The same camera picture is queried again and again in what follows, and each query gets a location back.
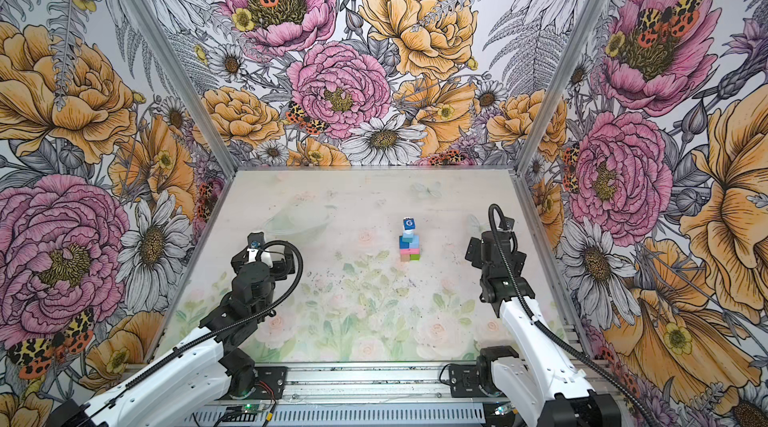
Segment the tower of blocks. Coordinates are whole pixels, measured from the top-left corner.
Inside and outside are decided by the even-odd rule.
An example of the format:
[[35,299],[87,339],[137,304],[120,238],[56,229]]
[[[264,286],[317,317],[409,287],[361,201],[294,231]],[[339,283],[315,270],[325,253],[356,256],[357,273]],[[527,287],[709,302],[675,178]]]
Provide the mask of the tower of blocks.
[[416,222],[410,217],[402,220],[402,235],[400,236],[400,260],[418,260],[421,251],[418,249],[418,235],[416,235]]

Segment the wall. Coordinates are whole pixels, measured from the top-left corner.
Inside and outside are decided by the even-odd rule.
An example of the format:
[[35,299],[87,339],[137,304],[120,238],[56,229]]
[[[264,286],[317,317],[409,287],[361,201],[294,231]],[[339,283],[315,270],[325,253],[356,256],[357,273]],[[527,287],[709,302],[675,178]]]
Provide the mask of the wall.
[[528,170],[592,350],[662,425],[768,419],[767,6],[610,0]]
[[35,427],[149,355],[224,179],[119,0],[0,1],[0,424]]
[[583,4],[153,0],[251,166],[513,163]]

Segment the metal post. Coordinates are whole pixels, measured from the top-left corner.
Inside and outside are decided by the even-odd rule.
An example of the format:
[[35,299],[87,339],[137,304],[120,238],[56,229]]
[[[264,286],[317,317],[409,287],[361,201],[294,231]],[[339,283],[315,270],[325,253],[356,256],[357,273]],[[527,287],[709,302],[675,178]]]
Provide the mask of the metal post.
[[130,15],[136,21],[136,25],[141,26],[141,33],[147,39],[150,48],[155,52],[158,60],[162,63],[168,78],[178,91],[181,101],[189,109],[192,118],[200,128],[200,132],[210,145],[216,160],[219,162],[222,171],[227,179],[235,175],[236,166],[232,156],[226,149],[224,141],[210,120],[208,112],[203,108],[200,96],[197,95],[192,82],[187,77],[187,72],[181,67],[182,63],[176,55],[176,51],[170,45],[165,31],[160,25],[160,21],[149,8],[150,0],[122,0],[128,6]]
[[581,11],[573,30],[571,30],[571,36],[568,38],[568,44],[565,47],[558,67],[554,70],[552,80],[549,82],[544,100],[542,101],[542,108],[539,109],[536,120],[534,120],[531,126],[531,132],[525,139],[523,145],[523,151],[518,158],[518,162],[515,166],[515,171],[518,175],[523,175],[525,169],[533,159],[533,154],[538,149],[538,145],[542,142],[544,132],[547,129],[547,124],[552,119],[554,111],[558,107],[558,102],[562,96],[563,89],[565,88],[568,78],[571,77],[571,73],[576,67],[576,63],[579,59],[579,51],[583,48],[587,39],[594,35],[594,22],[600,16],[600,11],[604,8],[605,3],[608,0],[587,0],[584,5],[584,10]]

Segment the floral tablecloth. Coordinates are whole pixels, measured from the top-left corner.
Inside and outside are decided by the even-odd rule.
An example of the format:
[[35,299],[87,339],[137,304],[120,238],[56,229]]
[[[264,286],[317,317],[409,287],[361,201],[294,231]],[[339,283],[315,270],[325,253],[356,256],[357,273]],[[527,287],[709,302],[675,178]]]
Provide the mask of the floral tablecloth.
[[[474,359],[511,343],[464,260],[488,228],[491,202],[518,221],[524,276],[545,319],[562,325],[506,171],[240,172],[187,281],[158,353],[187,335],[230,289],[232,256],[249,232],[293,242],[300,287],[241,347],[257,362]],[[401,262],[402,219],[414,217],[422,256]],[[290,279],[279,282],[276,296]]]

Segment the orange flower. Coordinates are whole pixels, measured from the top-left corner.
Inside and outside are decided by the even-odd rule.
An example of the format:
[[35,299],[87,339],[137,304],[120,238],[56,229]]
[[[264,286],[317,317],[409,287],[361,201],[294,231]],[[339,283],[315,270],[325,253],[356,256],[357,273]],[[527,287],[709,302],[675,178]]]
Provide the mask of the orange flower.
[[0,425],[10,427],[45,427],[53,409],[53,401],[36,393],[27,395],[24,403],[12,393],[0,394]]
[[258,147],[285,134],[277,109],[245,89],[222,87],[206,91],[203,104],[226,145],[236,139]]
[[112,327],[109,337],[91,350],[85,363],[95,369],[82,377],[80,385],[101,394],[122,382],[128,364],[140,364],[163,322],[159,312],[139,312]]
[[421,139],[422,157],[443,152],[461,133],[472,126],[472,113],[480,112],[475,98],[475,84],[457,87],[446,82],[442,87],[431,78],[417,78],[403,82],[392,97],[400,101],[406,110],[416,111],[411,125],[423,124],[427,136]]
[[176,206],[192,219],[197,190],[189,151],[160,115],[154,116],[151,128],[143,122],[140,130],[140,141],[120,143],[114,162],[109,165],[112,192],[131,200],[147,198],[154,208],[160,194],[168,190],[168,194],[176,195]]
[[398,47],[401,74],[446,80],[472,57],[477,11],[470,10],[466,2],[463,9],[425,22],[440,1],[444,0],[362,0],[360,16],[376,28],[370,36],[379,41],[391,38]]
[[306,142],[297,146],[299,152],[288,153],[288,165],[318,165],[321,167],[336,167],[350,165],[346,155],[332,144],[325,144],[310,137]]
[[[488,120],[488,134],[491,142],[514,142],[525,139],[531,132],[531,126],[536,119],[538,110],[542,108],[544,89],[536,91],[530,96],[522,94],[517,98],[511,98],[502,102],[499,106],[504,115],[497,115]],[[554,162],[558,153],[565,144],[565,115],[567,108],[563,98],[558,102],[558,108],[554,112],[552,120],[547,124],[542,143],[538,150],[548,162]]]
[[768,86],[710,116],[710,151],[693,151],[714,178],[712,194],[694,217],[680,219],[690,251],[706,263],[706,283],[720,305],[752,323],[768,299]]
[[116,142],[136,134],[133,92],[96,45],[77,39],[73,77],[55,106],[58,67],[51,46],[59,41],[43,26],[27,26],[21,34],[0,22],[0,138],[26,141],[16,155],[36,151],[48,135],[67,139],[96,164]]
[[[671,394],[677,402],[688,403],[711,383],[722,383],[725,396],[715,411],[728,412],[739,402],[736,388],[757,385],[760,369],[750,367],[752,358],[725,338],[733,334],[722,313],[705,308],[713,290],[704,271],[673,240],[646,238],[640,249],[640,272],[630,292],[641,315],[634,326],[619,318],[621,325],[605,330],[605,339],[633,373],[658,387],[674,379]],[[736,333],[748,335],[741,328]]]
[[563,200],[562,187],[550,180],[544,185],[544,179],[533,186],[533,202],[542,220],[544,231],[547,233],[549,245],[554,249],[563,234]]

